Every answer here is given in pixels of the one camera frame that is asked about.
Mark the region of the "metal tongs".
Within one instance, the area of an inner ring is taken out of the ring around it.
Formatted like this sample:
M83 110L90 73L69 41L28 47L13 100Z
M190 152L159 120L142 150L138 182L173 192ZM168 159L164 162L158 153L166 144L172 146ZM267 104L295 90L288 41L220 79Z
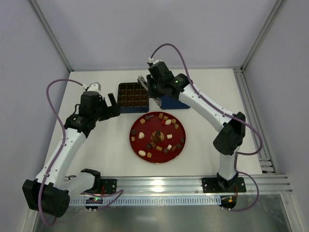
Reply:
M137 81L142 85L142 87L147 90L148 93L149 89L148 89L148 84L146 82L146 80L144 79L144 77L142 75L139 75L137 78ZM161 99L160 98L152 98L154 100L154 102L158 105L161 106Z

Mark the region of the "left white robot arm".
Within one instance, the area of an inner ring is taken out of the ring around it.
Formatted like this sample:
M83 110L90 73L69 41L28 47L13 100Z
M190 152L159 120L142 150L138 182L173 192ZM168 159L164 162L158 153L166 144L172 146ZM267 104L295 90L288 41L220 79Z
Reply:
M65 133L46 166L34 178L26 180L22 191L30 209L62 217L70 200L83 192L100 193L102 189L99 171L85 168L72 180L65 181L67 170L81 145L86 141L98 121L120 115L120 109L112 93L111 105L96 91L81 95L77 114L69 116L64 124Z

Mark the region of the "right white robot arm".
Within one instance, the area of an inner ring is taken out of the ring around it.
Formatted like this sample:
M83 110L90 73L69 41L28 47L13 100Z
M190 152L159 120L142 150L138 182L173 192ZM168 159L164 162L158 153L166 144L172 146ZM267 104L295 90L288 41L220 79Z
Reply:
M239 175L235 161L245 136L245 126L242 124L245 115L238 112L229 118L229 112L196 88L187 75L174 75L161 60L148 61L148 71L147 86L151 98L169 96L176 99L199 113L217 131L213 141L220 155L216 185L223 191L233 190Z

